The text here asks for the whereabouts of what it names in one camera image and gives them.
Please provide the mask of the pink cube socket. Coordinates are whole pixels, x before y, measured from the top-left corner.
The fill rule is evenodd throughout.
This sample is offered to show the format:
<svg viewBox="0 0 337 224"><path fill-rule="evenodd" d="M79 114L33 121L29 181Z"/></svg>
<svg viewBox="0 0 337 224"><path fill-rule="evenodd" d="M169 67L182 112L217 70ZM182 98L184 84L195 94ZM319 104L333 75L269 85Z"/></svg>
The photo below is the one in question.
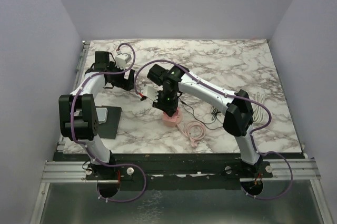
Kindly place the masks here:
<svg viewBox="0 0 337 224"><path fill-rule="evenodd" d="M181 123L183 119L180 108L177 108L176 112L170 117L166 113L163 113L162 120L165 126L176 127Z"/></svg>

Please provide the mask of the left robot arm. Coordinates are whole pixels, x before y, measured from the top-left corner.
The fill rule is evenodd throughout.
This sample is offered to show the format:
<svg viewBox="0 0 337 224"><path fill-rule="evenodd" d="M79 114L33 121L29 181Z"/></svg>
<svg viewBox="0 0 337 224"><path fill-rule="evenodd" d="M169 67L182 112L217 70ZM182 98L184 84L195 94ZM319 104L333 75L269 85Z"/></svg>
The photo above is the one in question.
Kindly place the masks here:
<svg viewBox="0 0 337 224"><path fill-rule="evenodd" d="M71 94L61 95L58 99L60 129L62 136L69 138L85 150L91 164L99 165L98 173L105 179L116 174L116 165L111 151L103 144L99 134L99 119L95 97L106 84L124 90L133 88L134 64L130 54L117 50L111 61L112 53L95 52L95 61L86 70L84 81Z"/></svg>

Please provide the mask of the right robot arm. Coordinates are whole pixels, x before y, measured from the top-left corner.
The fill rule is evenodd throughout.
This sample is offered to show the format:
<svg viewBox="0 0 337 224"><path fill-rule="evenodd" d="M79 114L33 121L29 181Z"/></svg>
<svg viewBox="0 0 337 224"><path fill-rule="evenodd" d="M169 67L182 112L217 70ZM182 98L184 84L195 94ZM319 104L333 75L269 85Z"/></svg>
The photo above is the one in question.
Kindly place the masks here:
<svg viewBox="0 0 337 224"><path fill-rule="evenodd" d="M170 70L155 64L147 78L163 89L147 86L141 94L153 101L153 107L169 117L177 115L178 94L192 95L214 106L224 115L223 128L235 137L241 153L242 171L254 177L261 171L262 157L256 152L250 133L253 123L253 108L247 92L228 91L203 81L187 68L174 65Z"/></svg>

